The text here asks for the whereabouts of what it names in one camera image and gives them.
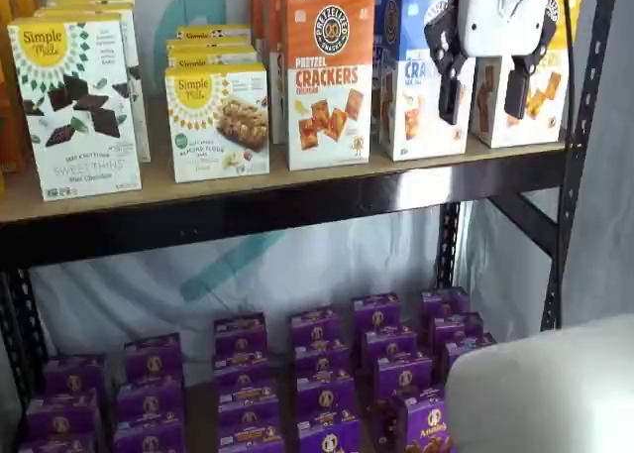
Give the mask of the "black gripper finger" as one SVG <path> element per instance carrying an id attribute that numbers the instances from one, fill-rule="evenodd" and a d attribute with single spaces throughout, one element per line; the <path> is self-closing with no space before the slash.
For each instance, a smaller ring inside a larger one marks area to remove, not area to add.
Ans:
<path id="1" fill-rule="evenodd" d="M 465 24 L 460 20 L 467 10 L 468 0 L 449 0 L 424 29 L 430 56 L 441 75 L 439 116 L 450 125 L 456 125 L 458 121 L 459 76 L 469 58 L 463 43 Z"/>
<path id="2" fill-rule="evenodd" d="M 523 116 L 528 97 L 531 76 L 546 54 L 548 45 L 555 36 L 557 30 L 557 9 L 552 9 L 551 3 L 555 0 L 547 0 L 544 19 L 541 25 L 541 34 L 535 49 L 525 56 L 513 56 L 514 68 L 509 72 L 504 110 L 509 116 Z"/>

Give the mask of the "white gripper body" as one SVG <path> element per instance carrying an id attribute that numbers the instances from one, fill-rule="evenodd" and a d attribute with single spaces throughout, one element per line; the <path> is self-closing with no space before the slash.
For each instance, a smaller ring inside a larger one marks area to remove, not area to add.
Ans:
<path id="1" fill-rule="evenodd" d="M 449 0 L 467 57 L 525 56 L 537 47 L 547 0 Z"/>

